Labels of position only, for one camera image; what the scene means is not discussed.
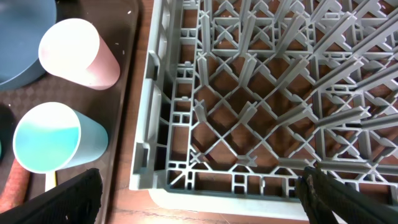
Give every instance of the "cup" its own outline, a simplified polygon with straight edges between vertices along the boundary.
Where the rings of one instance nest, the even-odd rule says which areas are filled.
[[[39,45],[39,60],[50,74],[95,90],[113,86],[120,66],[95,27],[83,19],[52,26]]]
[[[108,146],[102,125],[62,103],[43,103],[19,121],[12,142],[25,169],[45,174],[98,159]]]

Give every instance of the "blue cup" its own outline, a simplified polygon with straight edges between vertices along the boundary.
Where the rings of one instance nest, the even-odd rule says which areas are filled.
[[[62,103],[43,103],[19,121],[14,154],[25,169],[45,174],[98,159],[108,146],[102,125]]]

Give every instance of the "wooden surface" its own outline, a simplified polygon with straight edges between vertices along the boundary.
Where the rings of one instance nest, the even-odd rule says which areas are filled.
[[[273,218],[244,217],[219,213],[167,210],[157,206],[148,191],[129,190],[129,173],[136,133],[146,51],[153,1],[140,2],[141,19],[133,51],[129,98],[125,105],[123,140],[115,160],[114,184],[111,189],[108,223],[308,223]]]

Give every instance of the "plastic dish rack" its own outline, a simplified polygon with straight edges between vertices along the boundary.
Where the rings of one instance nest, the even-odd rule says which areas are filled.
[[[161,207],[306,220],[306,166],[398,202],[397,1],[166,1],[130,189]]]

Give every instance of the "bowl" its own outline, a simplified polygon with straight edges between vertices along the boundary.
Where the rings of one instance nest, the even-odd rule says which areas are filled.
[[[45,73],[39,44],[56,20],[54,0],[0,1],[0,90],[19,88]]]

